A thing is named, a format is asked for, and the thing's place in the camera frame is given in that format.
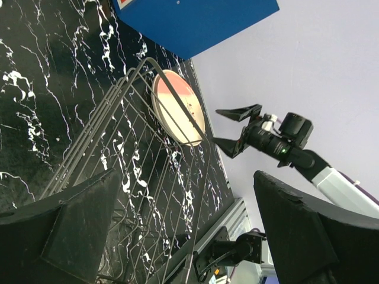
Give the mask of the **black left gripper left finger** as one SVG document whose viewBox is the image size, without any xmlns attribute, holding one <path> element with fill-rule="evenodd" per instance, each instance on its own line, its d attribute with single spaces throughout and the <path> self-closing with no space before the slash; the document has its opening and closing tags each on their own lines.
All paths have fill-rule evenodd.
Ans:
<svg viewBox="0 0 379 284">
<path fill-rule="evenodd" d="M 1 213 L 1 283 L 95 283 L 120 185 L 108 169 Z"/>
</svg>

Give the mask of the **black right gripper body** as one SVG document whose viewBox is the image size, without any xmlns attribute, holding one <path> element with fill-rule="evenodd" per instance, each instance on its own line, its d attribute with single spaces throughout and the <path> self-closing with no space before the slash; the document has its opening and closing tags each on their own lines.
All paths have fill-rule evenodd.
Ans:
<svg viewBox="0 0 379 284">
<path fill-rule="evenodd" d="M 275 115 L 252 117 L 249 124 L 243 127 L 236 143 L 236 153 L 240 154 L 248 146 L 251 146 L 280 162 L 284 162 L 287 159 L 287 142 L 272 133 L 276 121 Z"/>
</svg>

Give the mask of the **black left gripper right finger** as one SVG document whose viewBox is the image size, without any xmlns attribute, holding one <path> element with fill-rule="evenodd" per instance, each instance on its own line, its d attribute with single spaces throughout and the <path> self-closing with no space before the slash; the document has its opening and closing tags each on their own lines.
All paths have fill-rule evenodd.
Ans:
<svg viewBox="0 0 379 284">
<path fill-rule="evenodd" d="M 378 283 L 378 219 L 260 170 L 253 187 L 280 283 Z"/>
</svg>

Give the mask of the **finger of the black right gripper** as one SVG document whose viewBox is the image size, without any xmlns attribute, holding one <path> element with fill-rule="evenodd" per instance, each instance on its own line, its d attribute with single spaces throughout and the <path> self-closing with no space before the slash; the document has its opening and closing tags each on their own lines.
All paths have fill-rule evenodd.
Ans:
<svg viewBox="0 0 379 284">
<path fill-rule="evenodd" d="M 230 120 L 241 122 L 247 118 L 249 121 L 256 120 L 260 116 L 262 105 L 255 104 L 236 109 L 217 109 L 216 113 Z"/>
<path fill-rule="evenodd" d="M 243 152 L 243 144 L 240 140 L 213 137 L 212 142 L 214 142 L 219 149 L 231 159 L 234 159 Z"/>
</svg>

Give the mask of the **pink and beige plate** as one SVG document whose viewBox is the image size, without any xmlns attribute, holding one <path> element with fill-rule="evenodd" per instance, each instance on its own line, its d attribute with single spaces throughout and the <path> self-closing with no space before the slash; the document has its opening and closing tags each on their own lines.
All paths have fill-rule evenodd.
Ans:
<svg viewBox="0 0 379 284">
<path fill-rule="evenodd" d="M 160 75 L 156 75 L 152 83 L 151 101 L 153 110 L 163 129 L 174 141 L 185 146 L 195 147 L 203 139 L 187 115 L 192 116 L 202 133 L 205 134 L 205 119 L 200 101 L 190 85 L 179 74 L 169 69 L 165 69 L 163 74 L 187 110 L 183 111 L 179 106 L 178 101 L 174 98 Z"/>
</svg>

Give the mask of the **grey wire dish rack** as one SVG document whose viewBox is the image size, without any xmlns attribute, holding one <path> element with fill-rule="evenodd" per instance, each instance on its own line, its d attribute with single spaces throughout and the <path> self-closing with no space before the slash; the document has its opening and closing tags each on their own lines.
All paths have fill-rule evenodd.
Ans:
<svg viewBox="0 0 379 284">
<path fill-rule="evenodd" d="M 96 283 L 147 283 L 175 253 L 186 254 L 201 226 L 196 207 L 209 177 L 206 143 L 185 146 L 163 129 L 153 110 L 156 75 L 165 69 L 200 90 L 192 62 L 143 59 L 114 69 L 78 57 L 56 65 L 72 141 L 41 197 L 59 193 L 108 169 L 121 185 Z"/>
</svg>

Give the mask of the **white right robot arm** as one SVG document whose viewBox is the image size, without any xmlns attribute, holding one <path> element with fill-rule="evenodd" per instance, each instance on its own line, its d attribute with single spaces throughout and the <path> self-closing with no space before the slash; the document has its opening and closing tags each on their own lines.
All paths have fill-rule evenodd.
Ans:
<svg viewBox="0 0 379 284">
<path fill-rule="evenodd" d="M 246 148 L 278 161 L 278 167 L 295 168 L 306 180 L 334 205 L 369 217 L 378 217 L 378 200 L 363 191 L 356 183 L 332 167 L 317 153 L 305 148 L 313 123 L 293 112 L 286 114 L 279 129 L 274 128 L 278 117 L 261 114 L 262 105 L 255 104 L 236 109 L 218 109 L 216 112 L 230 120 L 249 122 L 242 128 L 237 140 L 213 138 L 213 142 L 231 159 Z"/>
</svg>

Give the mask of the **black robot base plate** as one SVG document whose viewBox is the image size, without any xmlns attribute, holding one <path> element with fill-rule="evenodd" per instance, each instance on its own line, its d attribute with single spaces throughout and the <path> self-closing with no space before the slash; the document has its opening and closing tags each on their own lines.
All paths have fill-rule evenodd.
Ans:
<svg viewBox="0 0 379 284">
<path fill-rule="evenodd" d="M 148 283 L 227 283 L 228 269 L 250 262 L 259 272 L 267 250 L 265 233 L 249 226 L 245 203 L 237 199 L 193 246 L 162 265 Z"/>
</svg>

